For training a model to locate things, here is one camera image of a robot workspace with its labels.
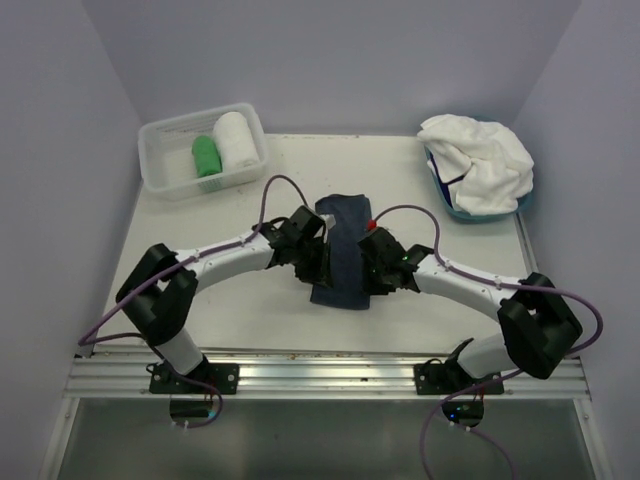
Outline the dark blue towel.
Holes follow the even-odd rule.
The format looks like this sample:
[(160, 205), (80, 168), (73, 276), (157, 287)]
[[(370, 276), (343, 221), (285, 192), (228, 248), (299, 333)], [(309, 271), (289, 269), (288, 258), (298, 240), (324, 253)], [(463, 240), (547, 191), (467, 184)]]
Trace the dark blue towel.
[(368, 310), (370, 295), (363, 289), (364, 266), (358, 241), (372, 218), (369, 199), (363, 194), (332, 194), (317, 200), (315, 211), (335, 220), (328, 233), (332, 286), (314, 286), (310, 302), (342, 310)]

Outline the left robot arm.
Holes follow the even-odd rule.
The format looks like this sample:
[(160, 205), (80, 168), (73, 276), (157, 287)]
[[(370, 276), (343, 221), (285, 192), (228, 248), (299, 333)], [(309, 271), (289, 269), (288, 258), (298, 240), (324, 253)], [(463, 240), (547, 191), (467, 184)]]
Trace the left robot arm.
[(301, 282), (329, 286), (330, 214), (302, 205), (289, 217), (262, 221), (227, 243), (191, 250), (150, 247), (126, 279), (116, 302), (145, 342), (173, 370), (185, 392), (212, 379), (209, 362), (186, 328), (201, 291), (241, 274), (291, 265)]

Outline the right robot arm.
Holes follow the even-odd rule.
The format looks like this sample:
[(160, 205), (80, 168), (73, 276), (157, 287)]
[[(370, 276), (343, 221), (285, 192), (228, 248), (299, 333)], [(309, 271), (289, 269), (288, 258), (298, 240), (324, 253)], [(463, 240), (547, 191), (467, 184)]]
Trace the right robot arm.
[(441, 363), (427, 362), (421, 374), (437, 391), (468, 392), (506, 370), (520, 369), (547, 379), (583, 333), (567, 303), (545, 290), (544, 275), (524, 280), (497, 277), (483, 284), (454, 271), (434, 249), (416, 244), (405, 249), (386, 229), (375, 227), (358, 242), (364, 286), (373, 295), (398, 289), (452, 300), (494, 320), (500, 332), (463, 341)]

